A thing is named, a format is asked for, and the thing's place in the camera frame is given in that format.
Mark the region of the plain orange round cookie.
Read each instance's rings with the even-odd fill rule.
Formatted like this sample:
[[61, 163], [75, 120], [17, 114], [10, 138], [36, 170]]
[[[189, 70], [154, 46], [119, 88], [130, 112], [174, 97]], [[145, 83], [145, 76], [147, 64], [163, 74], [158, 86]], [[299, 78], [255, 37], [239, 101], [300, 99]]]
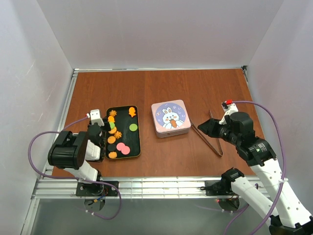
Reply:
[[115, 143], [116, 138], [114, 136], [110, 136], [110, 137], [108, 137], [107, 141], [109, 144], [113, 144], [113, 143]]

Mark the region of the orange fish cookie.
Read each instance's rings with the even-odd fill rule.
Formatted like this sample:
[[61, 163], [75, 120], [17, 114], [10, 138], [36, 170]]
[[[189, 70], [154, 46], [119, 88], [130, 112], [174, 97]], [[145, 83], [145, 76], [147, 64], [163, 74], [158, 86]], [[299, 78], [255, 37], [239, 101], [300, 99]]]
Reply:
[[136, 116], [136, 109], [135, 107], [130, 107], [129, 108], [129, 115], [133, 118]]

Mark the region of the orange star cookie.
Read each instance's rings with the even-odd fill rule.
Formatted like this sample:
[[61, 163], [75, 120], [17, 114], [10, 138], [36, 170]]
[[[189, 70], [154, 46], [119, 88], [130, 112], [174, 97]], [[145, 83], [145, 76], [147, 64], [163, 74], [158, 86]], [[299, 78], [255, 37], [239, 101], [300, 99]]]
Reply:
[[112, 117], [115, 117], [117, 115], [117, 111], [111, 110], [109, 115], [112, 116]]

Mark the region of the orange scalloped cookie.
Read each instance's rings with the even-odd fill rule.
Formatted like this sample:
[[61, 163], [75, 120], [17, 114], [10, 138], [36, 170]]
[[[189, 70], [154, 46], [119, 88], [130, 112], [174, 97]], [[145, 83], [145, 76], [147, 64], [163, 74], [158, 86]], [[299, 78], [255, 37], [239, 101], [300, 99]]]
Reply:
[[108, 154], [108, 157], [110, 158], [110, 159], [115, 159], [115, 158], [117, 158], [117, 153], [114, 151], [114, 152], [110, 152], [109, 154]]

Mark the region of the orange flower cookie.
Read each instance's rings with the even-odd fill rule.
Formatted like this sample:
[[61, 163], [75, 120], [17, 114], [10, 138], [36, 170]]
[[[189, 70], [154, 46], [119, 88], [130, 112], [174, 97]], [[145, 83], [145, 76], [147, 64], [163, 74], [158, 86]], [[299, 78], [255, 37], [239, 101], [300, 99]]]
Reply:
[[120, 138], [122, 137], [122, 133], [119, 132], [119, 131], [116, 131], [115, 134], [114, 134], [114, 137], [115, 137], [116, 139], [120, 139]]

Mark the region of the black sandwich cookie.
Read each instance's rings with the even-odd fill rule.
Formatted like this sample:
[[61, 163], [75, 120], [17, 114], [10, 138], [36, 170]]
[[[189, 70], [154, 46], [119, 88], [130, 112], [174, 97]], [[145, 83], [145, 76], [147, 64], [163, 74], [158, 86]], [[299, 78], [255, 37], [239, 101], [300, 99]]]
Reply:
[[114, 152], [114, 151], [116, 150], [116, 145], [115, 145], [115, 144], [109, 144], [109, 145], [107, 146], [107, 150], [108, 150], [109, 152]]

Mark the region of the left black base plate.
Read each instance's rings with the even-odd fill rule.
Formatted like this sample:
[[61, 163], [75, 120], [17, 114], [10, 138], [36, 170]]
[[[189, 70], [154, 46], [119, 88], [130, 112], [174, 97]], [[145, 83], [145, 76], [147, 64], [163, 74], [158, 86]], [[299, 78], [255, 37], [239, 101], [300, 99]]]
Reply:
[[103, 184], [91, 184], [79, 182], [76, 188], [76, 196], [117, 196], [118, 193], [113, 186]]

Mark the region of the silver tin lid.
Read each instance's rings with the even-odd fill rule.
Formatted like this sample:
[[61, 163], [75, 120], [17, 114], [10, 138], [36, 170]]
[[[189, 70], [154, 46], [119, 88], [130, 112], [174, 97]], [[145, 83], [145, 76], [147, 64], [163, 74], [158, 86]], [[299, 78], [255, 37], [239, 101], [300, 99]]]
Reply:
[[166, 129], [173, 129], [181, 126], [186, 119], [189, 119], [183, 100], [172, 100], [167, 102], [154, 103], [151, 105], [154, 125], [159, 123]]

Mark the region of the black cookie tray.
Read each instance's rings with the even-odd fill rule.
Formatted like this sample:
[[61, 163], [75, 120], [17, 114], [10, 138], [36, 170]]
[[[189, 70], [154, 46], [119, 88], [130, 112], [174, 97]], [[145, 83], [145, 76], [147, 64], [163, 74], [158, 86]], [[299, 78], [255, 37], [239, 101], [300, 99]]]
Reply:
[[[130, 107], [135, 107], [136, 109], [135, 117], [131, 117], [129, 115]], [[115, 117], [112, 117], [109, 115], [111, 110], [117, 111], [117, 115]], [[117, 145], [118, 143], [122, 142], [130, 148], [130, 153], [128, 155], [123, 155], [121, 151], [118, 151], [116, 149], [115, 152], [117, 153], [117, 158], [115, 158], [114, 160], [138, 157], [141, 153], [141, 147], [140, 147], [140, 134], [139, 134], [139, 121], [138, 121], [137, 107], [134, 105], [111, 107], [106, 111], [106, 116], [107, 116], [108, 122], [114, 122], [117, 128], [117, 131], [122, 133], [122, 137], [120, 139], [116, 139], [115, 143], [113, 144]], [[129, 126], [132, 123], [135, 123], [138, 125], [138, 129], [135, 132], [132, 132], [129, 130]], [[107, 132], [106, 140], [105, 140], [105, 146], [106, 146], [105, 156], [109, 160], [111, 159], [108, 157], [108, 154], [110, 152], [107, 150], [107, 146], [109, 145], [107, 139], [110, 136], [114, 136], [114, 134], [110, 134], [109, 132]]]

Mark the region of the pink sandwich cookie lower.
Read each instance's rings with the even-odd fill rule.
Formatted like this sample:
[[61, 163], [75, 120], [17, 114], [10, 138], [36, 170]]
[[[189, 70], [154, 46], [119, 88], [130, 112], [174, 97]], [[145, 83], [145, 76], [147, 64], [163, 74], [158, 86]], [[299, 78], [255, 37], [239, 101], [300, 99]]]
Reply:
[[128, 155], [130, 153], [130, 148], [128, 146], [123, 146], [121, 152], [123, 155]]

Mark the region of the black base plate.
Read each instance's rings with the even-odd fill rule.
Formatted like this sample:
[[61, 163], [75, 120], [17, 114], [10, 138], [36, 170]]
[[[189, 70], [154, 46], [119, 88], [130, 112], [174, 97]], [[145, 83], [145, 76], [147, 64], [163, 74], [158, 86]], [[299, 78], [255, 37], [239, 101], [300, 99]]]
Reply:
[[205, 191], [206, 196], [226, 196], [233, 193], [230, 185], [228, 185], [224, 180], [219, 180], [215, 183], [211, 181], [205, 181], [204, 186], [201, 186], [200, 190]]
[[117, 196], [118, 193], [113, 186], [103, 184], [91, 184], [79, 182], [76, 188], [76, 196]]

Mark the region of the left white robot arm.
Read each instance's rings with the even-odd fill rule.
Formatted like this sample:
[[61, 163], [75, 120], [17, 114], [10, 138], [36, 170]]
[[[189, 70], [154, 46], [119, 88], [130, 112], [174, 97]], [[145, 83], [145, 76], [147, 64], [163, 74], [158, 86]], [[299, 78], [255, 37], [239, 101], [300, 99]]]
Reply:
[[48, 152], [48, 163], [58, 169], [63, 169], [78, 180], [83, 182], [81, 187], [93, 196], [103, 195], [105, 186], [95, 184], [100, 179], [101, 173], [93, 168], [88, 161], [103, 159], [106, 133], [111, 126], [106, 118], [90, 121], [88, 130], [74, 135], [67, 129], [79, 122], [88, 119], [84, 117], [63, 128]]

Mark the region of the pink sandwich cookie upper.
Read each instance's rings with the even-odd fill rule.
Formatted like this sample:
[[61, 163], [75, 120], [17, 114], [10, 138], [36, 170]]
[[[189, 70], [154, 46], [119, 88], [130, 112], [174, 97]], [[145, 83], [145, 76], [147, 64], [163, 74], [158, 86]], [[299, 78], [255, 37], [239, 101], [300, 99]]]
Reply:
[[118, 151], [122, 151], [122, 149], [125, 147], [125, 144], [124, 143], [122, 143], [122, 142], [120, 142], [120, 143], [118, 143], [117, 145], [116, 145], [116, 149], [118, 150]]

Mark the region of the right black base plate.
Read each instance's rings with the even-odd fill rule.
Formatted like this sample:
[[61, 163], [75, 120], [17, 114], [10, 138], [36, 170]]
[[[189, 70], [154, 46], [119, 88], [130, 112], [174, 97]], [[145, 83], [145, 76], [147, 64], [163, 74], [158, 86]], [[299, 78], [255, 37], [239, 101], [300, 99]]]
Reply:
[[205, 181], [204, 186], [201, 186], [200, 190], [205, 191], [206, 196], [226, 196], [233, 193], [230, 185], [228, 185], [224, 180], [219, 180], [215, 183], [211, 181]]

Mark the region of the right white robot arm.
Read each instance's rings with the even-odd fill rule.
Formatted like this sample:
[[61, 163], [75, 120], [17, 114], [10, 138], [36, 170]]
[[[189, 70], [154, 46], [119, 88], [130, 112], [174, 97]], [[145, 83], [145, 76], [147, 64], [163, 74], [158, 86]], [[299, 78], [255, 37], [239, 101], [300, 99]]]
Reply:
[[268, 225], [272, 235], [311, 235], [313, 216], [300, 202], [281, 169], [271, 145], [255, 135], [253, 120], [243, 112], [218, 120], [211, 118], [198, 129], [236, 147], [238, 155], [258, 176], [269, 194], [264, 196], [244, 174], [230, 169], [222, 174], [218, 186], [242, 197], [261, 217], [262, 222], [251, 232]]

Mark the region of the pink sandwich cookie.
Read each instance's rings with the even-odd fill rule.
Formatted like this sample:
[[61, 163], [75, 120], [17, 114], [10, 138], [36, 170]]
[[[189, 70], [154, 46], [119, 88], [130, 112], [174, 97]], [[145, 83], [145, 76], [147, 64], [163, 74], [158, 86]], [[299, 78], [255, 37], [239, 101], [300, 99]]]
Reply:
[[130, 153], [130, 148], [128, 146], [123, 146], [121, 152], [123, 155], [128, 155]]
[[124, 143], [122, 143], [122, 142], [120, 142], [120, 143], [118, 143], [117, 145], [116, 145], [116, 149], [118, 150], [118, 151], [122, 151], [122, 149], [125, 147], [125, 144]]

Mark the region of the silver cookie tin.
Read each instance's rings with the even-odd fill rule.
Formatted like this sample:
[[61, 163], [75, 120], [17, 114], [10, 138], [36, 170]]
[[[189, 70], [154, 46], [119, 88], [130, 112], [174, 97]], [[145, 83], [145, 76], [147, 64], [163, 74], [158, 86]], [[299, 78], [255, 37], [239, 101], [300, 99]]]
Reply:
[[182, 134], [187, 134], [191, 128], [191, 122], [189, 119], [186, 119], [185, 122], [181, 126], [177, 126], [176, 128], [166, 129], [162, 127], [159, 123], [155, 123], [156, 135], [159, 138], [166, 138], [171, 136], [177, 136]]

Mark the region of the green topped sandwich cookie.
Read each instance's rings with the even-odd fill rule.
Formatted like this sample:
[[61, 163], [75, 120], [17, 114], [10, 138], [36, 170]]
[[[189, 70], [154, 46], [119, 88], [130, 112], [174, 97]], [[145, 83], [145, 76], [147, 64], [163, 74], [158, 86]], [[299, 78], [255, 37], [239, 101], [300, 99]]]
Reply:
[[109, 122], [109, 125], [110, 125], [110, 131], [109, 131], [109, 133], [110, 134], [115, 134], [116, 133], [116, 131], [117, 131], [117, 128], [116, 128], [116, 126], [115, 126], [115, 123], [114, 122]]

